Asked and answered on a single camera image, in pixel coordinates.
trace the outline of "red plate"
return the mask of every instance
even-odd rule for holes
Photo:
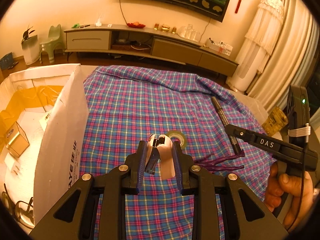
[[[137,29],[142,29],[145,27],[144,24],[134,25],[133,23],[127,23],[127,25],[131,28],[137,28]]]

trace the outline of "white planter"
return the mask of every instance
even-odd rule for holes
[[[34,35],[26,41],[23,41],[21,47],[26,65],[31,65],[39,59],[40,47],[38,42],[38,35]]]

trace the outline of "red tassel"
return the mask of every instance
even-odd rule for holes
[[[242,0],[239,0],[239,2],[238,2],[237,8],[236,8],[236,13],[238,13],[238,11],[239,11],[241,1],[242,1]]]

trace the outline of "plaid tablecloth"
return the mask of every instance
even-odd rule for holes
[[[169,130],[186,135],[184,153],[194,160],[233,155],[211,103],[213,95],[220,100],[231,124],[263,132],[250,111],[228,90],[195,74],[101,66],[87,78],[84,87],[89,118],[80,175],[108,173],[135,152],[140,140],[148,140],[150,133],[159,136]],[[246,156],[224,164],[244,164],[245,168],[235,173],[262,200],[272,158],[238,141]],[[217,174],[225,176],[227,172]],[[223,239],[221,214],[219,217]],[[161,181],[159,164],[154,176],[145,173],[140,194],[126,197],[127,239],[191,239],[192,219],[193,197],[179,194],[175,178]]]

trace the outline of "tv cabinet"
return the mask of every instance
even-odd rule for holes
[[[66,53],[68,55],[70,52],[105,52],[149,57],[199,66],[226,76],[232,76],[238,66],[228,56],[204,47],[199,42],[146,27],[135,29],[126,25],[112,25],[112,27],[90,25],[86,28],[68,29],[64,32],[66,33]],[[135,46],[132,48],[130,45],[118,46],[118,44],[113,46],[119,37],[130,37],[129,40],[135,41],[139,40],[140,36],[150,37],[148,44],[151,49],[139,50]]]

